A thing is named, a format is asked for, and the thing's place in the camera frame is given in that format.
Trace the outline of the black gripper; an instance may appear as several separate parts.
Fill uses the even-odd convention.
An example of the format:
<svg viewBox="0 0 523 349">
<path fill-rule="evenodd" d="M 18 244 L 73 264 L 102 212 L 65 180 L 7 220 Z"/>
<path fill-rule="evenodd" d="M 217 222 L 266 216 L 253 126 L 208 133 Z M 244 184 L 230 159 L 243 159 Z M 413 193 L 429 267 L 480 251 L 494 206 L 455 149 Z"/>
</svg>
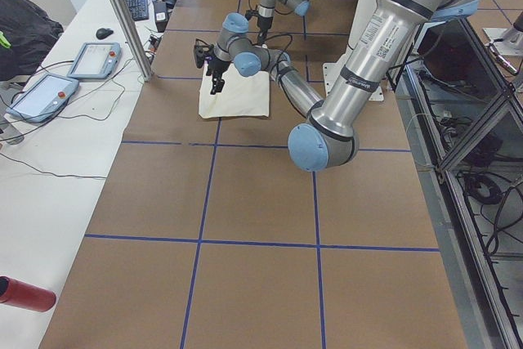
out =
<svg viewBox="0 0 523 349">
<path fill-rule="evenodd" d="M 228 60 L 222 60 L 217 56 L 214 56 L 210 60 L 210 70 L 212 73 L 212 89 L 210 91 L 211 95 L 216 95 L 221 93 L 223 87 L 225 86 L 225 80 L 222 78 L 222 75 L 228 70 L 230 62 Z"/>
<path fill-rule="evenodd" d="M 273 17 L 258 16 L 257 17 L 257 27 L 259 33 L 257 35 L 257 45 L 261 46 L 265 43 L 267 38 L 267 33 L 272 27 Z"/>
</svg>

